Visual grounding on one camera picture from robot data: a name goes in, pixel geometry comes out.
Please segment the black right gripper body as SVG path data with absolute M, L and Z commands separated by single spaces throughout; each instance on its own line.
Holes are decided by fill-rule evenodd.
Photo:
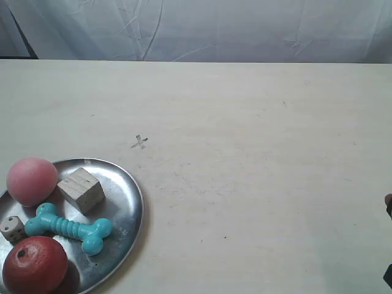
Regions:
M 386 204 L 386 212 L 387 214 L 392 218 L 392 204 L 391 204 L 391 199 L 392 195 L 388 194 L 385 196 L 385 204 Z M 392 288 L 392 264 L 388 266 L 388 268 L 385 271 L 385 274 L 383 275 L 383 280 L 386 282 L 386 284 Z

